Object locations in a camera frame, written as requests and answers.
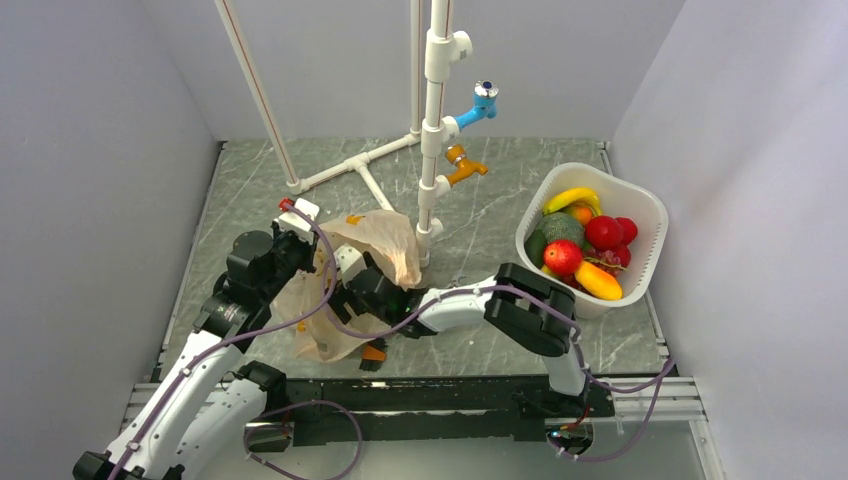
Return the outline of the orange plastic bag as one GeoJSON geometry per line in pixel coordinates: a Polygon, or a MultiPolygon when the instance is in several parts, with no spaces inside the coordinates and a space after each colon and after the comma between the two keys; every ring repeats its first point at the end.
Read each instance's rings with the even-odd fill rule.
{"type": "Polygon", "coordinates": [[[386,332],[393,316],[405,318],[403,297],[421,281],[411,220],[390,210],[372,210],[321,225],[316,271],[297,273],[272,303],[283,321],[295,358],[331,363],[386,332]]]}

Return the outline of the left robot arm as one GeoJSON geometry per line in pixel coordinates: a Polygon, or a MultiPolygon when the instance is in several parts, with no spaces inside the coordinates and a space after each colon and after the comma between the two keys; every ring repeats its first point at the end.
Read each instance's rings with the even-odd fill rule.
{"type": "Polygon", "coordinates": [[[87,451],[76,479],[196,479],[223,444],[255,417],[287,406],[285,376],[253,361],[222,399],[211,395],[271,318],[270,306],[300,271],[314,271],[312,231],[239,235],[178,360],[139,414],[104,452],[87,451]]]}

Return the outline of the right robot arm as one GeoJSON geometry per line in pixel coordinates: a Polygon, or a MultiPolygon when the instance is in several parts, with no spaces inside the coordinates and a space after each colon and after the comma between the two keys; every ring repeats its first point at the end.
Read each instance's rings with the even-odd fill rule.
{"type": "Polygon", "coordinates": [[[515,264],[502,264],[480,282],[449,289],[405,290],[376,266],[338,284],[330,296],[334,319],[370,314],[391,333],[418,339],[487,323],[525,350],[540,356],[557,411],[574,415],[590,399],[585,365],[576,350],[581,330],[568,288],[515,264]]]}

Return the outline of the bright red fake apple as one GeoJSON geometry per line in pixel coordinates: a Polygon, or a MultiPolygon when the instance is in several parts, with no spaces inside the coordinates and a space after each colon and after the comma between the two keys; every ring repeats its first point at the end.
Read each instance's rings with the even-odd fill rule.
{"type": "Polygon", "coordinates": [[[557,277],[574,274],[583,262],[583,253],[579,245],[571,240],[561,239],[551,242],[543,252],[543,271],[557,277]]]}

